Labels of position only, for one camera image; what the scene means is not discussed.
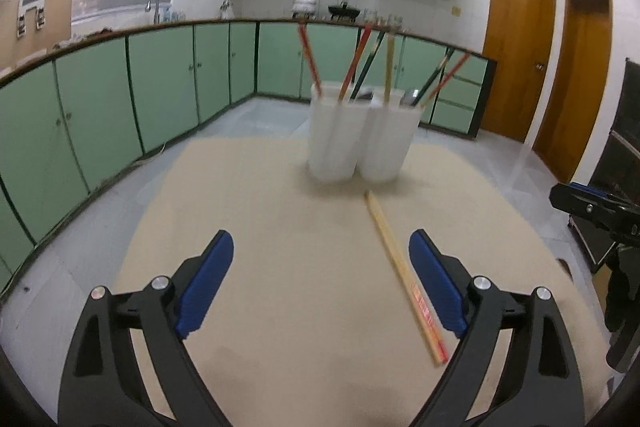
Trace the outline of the bamboo chopstick orange end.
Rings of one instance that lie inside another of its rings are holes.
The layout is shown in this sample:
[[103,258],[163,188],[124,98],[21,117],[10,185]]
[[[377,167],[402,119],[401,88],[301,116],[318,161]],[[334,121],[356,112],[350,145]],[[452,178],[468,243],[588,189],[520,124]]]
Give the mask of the bamboo chopstick orange end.
[[402,288],[405,289],[410,307],[416,317],[416,323],[418,323],[421,329],[434,363],[437,366],[442,366],[449,361],[449,353],[444,338],[442,338],[442,334],[439,332],[434,321],[434,317],[430,309],[428,309],[418,280],[410,268],[408,257],[401,249],[378,198],[370,190],[365,191],[363,197],[370,216],[378,229],[378,234],[380,234],[386,255],[388,259],[390,259],[390,263],[393,265],[399,277]]

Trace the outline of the dark green black chopstick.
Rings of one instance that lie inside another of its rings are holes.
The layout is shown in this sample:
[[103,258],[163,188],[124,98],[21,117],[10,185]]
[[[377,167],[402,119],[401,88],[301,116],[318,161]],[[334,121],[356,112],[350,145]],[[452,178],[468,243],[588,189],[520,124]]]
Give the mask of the dark green black chopstick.
[[358,98],[358,93],[360,91],[360,88],[362,87],[364,80],[366,80],[367,78],[368,72],[373,64],[376,54],[378,54],[378,50],[382,46],[384,37],[385,37],[385,31],[380,31],[378,33],[378,38],[376,38],[375,44],[371,52],[369,53],[367,60],[364,62],[364,65],[363,65],[363,68],[361,69],[360,74],[357,77],[354,89],[352,89],[352,94],[350,95],[351,100],[356,100],[356,98]]

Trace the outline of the red chopstick bamboo tip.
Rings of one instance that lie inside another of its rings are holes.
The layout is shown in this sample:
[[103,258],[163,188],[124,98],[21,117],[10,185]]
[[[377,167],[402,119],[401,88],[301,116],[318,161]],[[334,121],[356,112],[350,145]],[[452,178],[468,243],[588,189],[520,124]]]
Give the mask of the red chopstick bamboo tip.
[[312,49],[311,49],[310,41],[308,38],[307,27],[305,24],[298,24],[297,30],[298,30],[300,42],[302,43],[303,52],[304,52],[307,64],[309,66],[312,85],[314,86],[314,90],[316,90],[318,97],[321,98],[322,97],[321,81],[319,77],[317,64],[316,64],[316,61],[314,60],[314,54],[312,54]]

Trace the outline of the green lower kitchen cabinets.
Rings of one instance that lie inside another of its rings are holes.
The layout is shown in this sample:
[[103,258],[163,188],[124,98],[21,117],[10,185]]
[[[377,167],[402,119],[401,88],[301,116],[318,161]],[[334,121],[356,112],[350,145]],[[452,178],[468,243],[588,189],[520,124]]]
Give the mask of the green lower kitchen cabinets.
[[1,278],[102,187],[251,98],[306,103],[311,75],[284,20],[115,31],[1,81]]

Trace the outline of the black cabinet at right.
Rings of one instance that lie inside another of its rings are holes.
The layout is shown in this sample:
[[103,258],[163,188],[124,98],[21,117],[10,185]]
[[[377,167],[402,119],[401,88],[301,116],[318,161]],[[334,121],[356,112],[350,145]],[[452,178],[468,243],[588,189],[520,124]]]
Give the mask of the black cabinet at right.
[[[639,204],[640,67],[627,58],[622,92],[605,148],[589,185]],[[568,227],[582,248],[589,270],[596,273],[613,239],[585,219],[570,216]]]

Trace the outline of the wooden door right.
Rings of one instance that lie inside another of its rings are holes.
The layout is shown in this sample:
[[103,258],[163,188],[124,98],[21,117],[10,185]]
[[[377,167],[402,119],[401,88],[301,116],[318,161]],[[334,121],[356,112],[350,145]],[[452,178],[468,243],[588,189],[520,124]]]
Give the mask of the wooden door right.
[[596,123],[612,33],[612,0],[565,0],[558,66],[534,142],[534,152],[560,182],[573,178]]

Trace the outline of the wooden door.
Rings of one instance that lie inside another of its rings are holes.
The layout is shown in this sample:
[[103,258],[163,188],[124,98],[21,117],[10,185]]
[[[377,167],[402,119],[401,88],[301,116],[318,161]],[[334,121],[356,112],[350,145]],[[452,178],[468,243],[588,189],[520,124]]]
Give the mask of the wooden door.
[[480,127],[524,142],[541,95],[556,0],[490,0],[483,54],[497,62]]
[[534,142],[534,152],[560,182],[573,178],[596,123],[612,33],[612,0],[565,0],[558,66]]

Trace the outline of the red chopstick right compartment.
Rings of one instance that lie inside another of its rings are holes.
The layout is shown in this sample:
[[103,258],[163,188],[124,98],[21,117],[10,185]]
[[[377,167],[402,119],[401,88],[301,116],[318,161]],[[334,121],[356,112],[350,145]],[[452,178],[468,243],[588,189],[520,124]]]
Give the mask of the red chopstick right compartment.
[[424,109],[427,106],[427,104],[430,103],[433,100],[433,98],[435,98],[435,96],[438,95],[440,91],[442,91],[442,89],[444,89],[448,81],[451,80],[452,77],[454,77],[454,75],[457,74],[458,70],[464,65],[464,63],[467,60],[469,60],[470,56],[471,54],[465,53],[457,62],[457,64],[454,65],[454,67],[450,69],[450,71],[447,72],[447,74],[444,77],[442,77],[442,80],[439,81],[437,87],[428,95],[426,100],[420,105],[420,109]]

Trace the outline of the wooden door left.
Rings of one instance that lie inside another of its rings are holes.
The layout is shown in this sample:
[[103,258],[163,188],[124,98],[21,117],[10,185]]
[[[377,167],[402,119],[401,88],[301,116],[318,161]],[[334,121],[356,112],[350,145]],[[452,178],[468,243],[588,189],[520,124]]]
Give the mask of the wooden door left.
[[524,142],[541,95],[556,0],[490,0],[483,54],[497,62],[480,127]]

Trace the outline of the metal spoon compartment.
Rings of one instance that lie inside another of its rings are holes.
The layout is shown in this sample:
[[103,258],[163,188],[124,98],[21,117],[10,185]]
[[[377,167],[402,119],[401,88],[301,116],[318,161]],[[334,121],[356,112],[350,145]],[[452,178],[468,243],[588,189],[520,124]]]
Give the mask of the metal spoon compartment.
[[362,90],[355,98],[356,101],[371,101],[374,95],[373,90]]
[[399,101],[400,106],[414,107],[418,104],[420,91],[418,89],[408,89]]

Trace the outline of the metal spoon left compartment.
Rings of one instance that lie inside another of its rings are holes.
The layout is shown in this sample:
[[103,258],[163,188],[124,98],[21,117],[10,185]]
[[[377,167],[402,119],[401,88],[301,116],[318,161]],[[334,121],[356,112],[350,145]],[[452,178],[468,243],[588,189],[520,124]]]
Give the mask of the metal spoon left compartment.
[[355,98],[356,101],[371,101],[374,95],[373,90],[362,90]]

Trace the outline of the red chopstick in holder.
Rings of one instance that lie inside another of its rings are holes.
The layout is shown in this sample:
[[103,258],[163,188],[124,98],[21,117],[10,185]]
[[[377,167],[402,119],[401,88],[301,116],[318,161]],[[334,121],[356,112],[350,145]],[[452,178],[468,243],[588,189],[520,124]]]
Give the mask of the red chopstick in holder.
[[347,89],[349,87],[349,83],[352,81],[352,77],[354,77],[357,66],[360,62],[360,58],[361,55],[363,54],[364,49],[366,48],[367,42],[370,38],[372,32],[372,26],[371,25],[366,25],[364,26],[364,29],[362,31],[362,34],[360,36],[360,39],[358,41],[356,50],[354,55],[352,56],[352,61],[349,64],[349,68],[347,69],[345,78],[342,82],[341,85],[341,90],[340,92],[338,92],[338,97],[337,97],[337,101],[341,102],[344,100],[345,98],[345,94],[347,92]]

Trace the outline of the glass jars on counter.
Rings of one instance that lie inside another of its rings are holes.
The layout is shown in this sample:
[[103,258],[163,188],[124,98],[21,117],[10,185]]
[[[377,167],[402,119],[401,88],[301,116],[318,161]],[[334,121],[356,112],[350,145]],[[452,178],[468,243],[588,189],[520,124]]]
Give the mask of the glass jars on counter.
[[396,14],[380,15],[377,10],[364,9],[362,20],[366,25],[392,28],[399,30],[402,26],[402,17]]

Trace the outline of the black wok pan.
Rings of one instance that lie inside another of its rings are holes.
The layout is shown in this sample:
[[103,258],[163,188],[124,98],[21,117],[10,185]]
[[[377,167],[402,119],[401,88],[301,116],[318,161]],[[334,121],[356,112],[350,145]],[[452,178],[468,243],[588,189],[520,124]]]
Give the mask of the black wok pan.
[[329,5],[328,10],[331,20],[338,20],[339,22],[351,24],[356,22],[356,19],[361,13],[360,9],[351,6],[347,1]]

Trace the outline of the chrome sink faucet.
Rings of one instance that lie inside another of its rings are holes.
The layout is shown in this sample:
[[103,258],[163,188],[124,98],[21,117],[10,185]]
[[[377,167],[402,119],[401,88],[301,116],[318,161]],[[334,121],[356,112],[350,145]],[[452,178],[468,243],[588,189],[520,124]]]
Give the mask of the chrome sink faucet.
[[147,13],[153,14],[153,25],[157,25],[160,22],[160,0],[148,0],[144,10]]

